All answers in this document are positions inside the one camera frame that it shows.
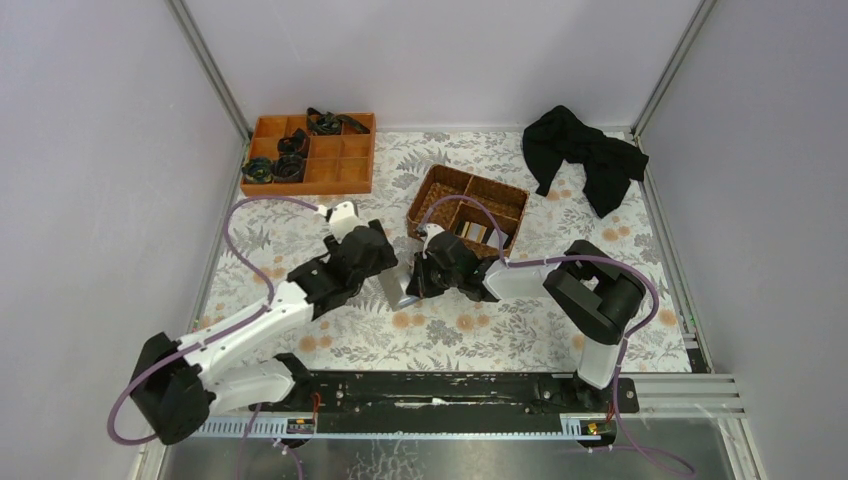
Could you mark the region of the grey leather card holder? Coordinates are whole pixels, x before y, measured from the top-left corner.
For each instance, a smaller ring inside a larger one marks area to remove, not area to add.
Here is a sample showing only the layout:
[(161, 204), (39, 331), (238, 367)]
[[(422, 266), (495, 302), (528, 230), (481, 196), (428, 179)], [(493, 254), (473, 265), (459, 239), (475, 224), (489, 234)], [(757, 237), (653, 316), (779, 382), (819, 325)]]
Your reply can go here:
[(393, 312), (399, 312), (421, 300), (419, 296), (406, 292), (411, 284), (412, 273), (412, 263), (399, 262), (395, 267), (387, 269), (377, 276), (384, 296)]

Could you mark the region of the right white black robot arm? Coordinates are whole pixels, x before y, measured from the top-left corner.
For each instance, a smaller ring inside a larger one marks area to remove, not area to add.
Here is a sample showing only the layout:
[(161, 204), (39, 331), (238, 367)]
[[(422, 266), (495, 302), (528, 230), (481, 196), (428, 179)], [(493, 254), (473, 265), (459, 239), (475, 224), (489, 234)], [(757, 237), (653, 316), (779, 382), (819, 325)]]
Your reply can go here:
[(648, 292), (632, 268), (586, 240), (559, 257), (512, 262), (480, 256), (433, 223), (419, 234), (424, 243), (413, 257), (406, 295), (434, 298), (456, 289), (473, 302), (550, 298), (585, 337), (576, 376), (598, 390), (613, 382), (625, 328)]

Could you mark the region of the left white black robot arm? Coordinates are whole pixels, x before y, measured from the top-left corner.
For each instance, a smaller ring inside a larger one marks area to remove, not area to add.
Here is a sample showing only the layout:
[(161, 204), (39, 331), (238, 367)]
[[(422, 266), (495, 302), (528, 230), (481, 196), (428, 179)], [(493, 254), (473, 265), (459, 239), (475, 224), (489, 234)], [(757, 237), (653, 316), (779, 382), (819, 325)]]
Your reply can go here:
[(295, 375), (281, 360), (242, 367), (264, 341), (317, 320), (347, 303), (365, 280), (397, 265), (378, 220), (342, 240), (327, 236), (326, 254), (292, 270), (271, 299), (205, 330), (172, 340), (160, 332), (142, 346), (128, 396), (164, 445), (183, 441), (218, 413), (289, 397)]

